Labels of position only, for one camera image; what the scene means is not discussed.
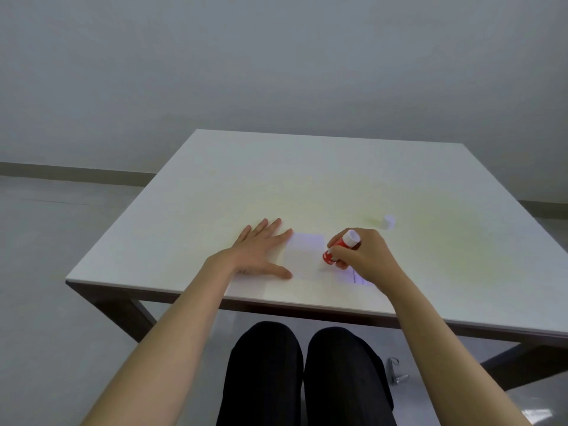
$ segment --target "red glue stick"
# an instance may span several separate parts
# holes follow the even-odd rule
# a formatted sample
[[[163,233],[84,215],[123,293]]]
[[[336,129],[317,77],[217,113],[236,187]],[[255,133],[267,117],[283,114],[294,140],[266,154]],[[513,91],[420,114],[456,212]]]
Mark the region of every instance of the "red glue stick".
[[[332,246],[343,246],[344,248],[352,249],[355,245],[361,242],[359,234],[355,230],[347,230],[347,232],[339,238],[339,240]],[[323,261],[327,264],[334,264],[337,259],[331,256],[330,250],[323,253]]]

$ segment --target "glue stick cap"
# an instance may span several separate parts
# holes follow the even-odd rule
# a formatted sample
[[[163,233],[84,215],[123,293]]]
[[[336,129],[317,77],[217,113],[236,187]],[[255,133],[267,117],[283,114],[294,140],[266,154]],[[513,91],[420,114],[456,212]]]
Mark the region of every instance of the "glue stick cap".
[[[345,245],[350,248],[353,248],[359,242],[361,242],[361,237],[355,230],[347,230],[347,232],[342,237]]]

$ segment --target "table top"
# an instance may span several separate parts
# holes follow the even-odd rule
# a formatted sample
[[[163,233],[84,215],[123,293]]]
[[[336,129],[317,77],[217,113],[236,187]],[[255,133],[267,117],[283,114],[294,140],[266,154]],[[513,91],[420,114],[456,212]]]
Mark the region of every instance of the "table top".
[[[225,298],[393,315],[318,258],[377,228],[445,320],[568,334],[568,254],[457,143],[196,130],[67,280],[179,293],[264,217],[295,230],[273,257],[295,276],[237,277]]]

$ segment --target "forearm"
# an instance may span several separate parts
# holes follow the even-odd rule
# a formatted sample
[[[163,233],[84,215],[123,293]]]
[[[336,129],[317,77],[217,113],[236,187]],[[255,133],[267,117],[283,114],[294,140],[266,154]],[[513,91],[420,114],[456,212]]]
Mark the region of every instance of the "forearm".
[[[120,368],[83,425],[177,421],[232,272],[222,262],[205,262]]]
[[[444,426],[530,424],[410,279],[389,297]]]

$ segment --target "wall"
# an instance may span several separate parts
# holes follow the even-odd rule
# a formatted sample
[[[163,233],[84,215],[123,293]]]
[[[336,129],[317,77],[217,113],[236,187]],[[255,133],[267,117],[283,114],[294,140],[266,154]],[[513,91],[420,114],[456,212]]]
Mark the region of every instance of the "wall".
[[[465,143],[568,202],[568,0],[0,0],[0,161],[158,171],[195,128]]]

